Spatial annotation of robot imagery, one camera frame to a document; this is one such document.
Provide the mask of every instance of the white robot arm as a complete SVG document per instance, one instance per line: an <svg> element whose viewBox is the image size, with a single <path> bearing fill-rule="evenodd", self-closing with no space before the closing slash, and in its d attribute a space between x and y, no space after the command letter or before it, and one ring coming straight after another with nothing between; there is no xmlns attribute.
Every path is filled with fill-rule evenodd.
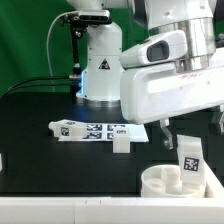
<svg viewBox="0 0 224 224"><path fill-rule="evenodd" d="M215 47L216 1L145 0L150 37L123 52L126 120L145 124L224 104L223 49Z"/></svg>

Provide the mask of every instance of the black cable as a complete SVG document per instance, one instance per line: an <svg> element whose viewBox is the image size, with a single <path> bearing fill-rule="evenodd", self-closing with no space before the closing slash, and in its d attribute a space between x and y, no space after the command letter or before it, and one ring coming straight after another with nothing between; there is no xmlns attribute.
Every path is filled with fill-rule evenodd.
<svg viewBox="0 0 224 224"><path fill-rule="evenodd" d="M24 81L22 81L22 82L16 83L15 85L9 87L9 89L8 89L7 91L9 91L9 90L11 90L11 89L14 89L14 88L17 87L17 86L23 85L23 84L28 83L28 82L34 82L34 81L48 81L48 80L50 80L50 81L51 81L51 80L66 80L66 79L69 79L69 77L68 77L68 76L35 77L35 78L32 78L32 79L27 79L27 80L24 80Z"/></svg>
<svg viewBox="0 0 224 224"><path fill-rule="evenodd" d="M9 88L2 96L6 97L10 92L18 90L18 89L22 89L22 88L32 88L32 87L52 87L52 86L71 86L70 83L64 83L64 84L34 84L34 85L26 85L26 86L17 86L15 88Z"/></svg>

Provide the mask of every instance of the green background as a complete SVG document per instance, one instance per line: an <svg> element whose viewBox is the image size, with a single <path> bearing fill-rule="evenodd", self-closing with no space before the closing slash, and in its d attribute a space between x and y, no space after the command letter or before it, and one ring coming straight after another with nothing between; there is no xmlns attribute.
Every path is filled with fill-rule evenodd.
<svg viewBox="0 0 224 224"><path fill-rule="evenodd" d="M50 76L46 38L53 20L73 8L66 0L0 0L0 94L27 78ZM111 9L113 21L123 31L123 50L147 38L147 31L129 21L126 9ZM215 24L216 35L224 32L223 23ZM86 35L79 40L81 66L86 66ZM72 71L72 49L68 25L57 23L50 39L50 55L55 76ZM35 88L29 91L51 91ZM68 91L57 87L56 91Z"/></svg>

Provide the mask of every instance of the white paper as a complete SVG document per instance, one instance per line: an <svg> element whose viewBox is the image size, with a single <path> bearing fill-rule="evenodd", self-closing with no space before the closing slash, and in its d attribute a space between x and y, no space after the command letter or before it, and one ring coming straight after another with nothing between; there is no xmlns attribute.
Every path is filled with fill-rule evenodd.
<svg viewBox="0 0 224 224"><path fill-rule="evenodd" d="M144 125L87 123L87 137L78 141L113 141L113 128L127 127L131 142L148 142ZM59 141L76 141L70 136L60 136Z"/></svg>

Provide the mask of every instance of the white block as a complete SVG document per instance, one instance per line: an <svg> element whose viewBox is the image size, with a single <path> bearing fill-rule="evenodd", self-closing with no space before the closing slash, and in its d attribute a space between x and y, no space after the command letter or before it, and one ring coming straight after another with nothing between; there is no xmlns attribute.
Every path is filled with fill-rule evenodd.
<svg viewBox="0 0 224 224"><path fill-rule="evenodd" d="M127 127L113 129L113 153L130 153L130 133Z"/></svg>
<svg viewBox="0 0 224 224"><path fill-rule="evenodd" d="M71 137L75 140L87 136L87 124L78 121L61 120L50 122L49 128L54 131L54 137Z"/></svg>

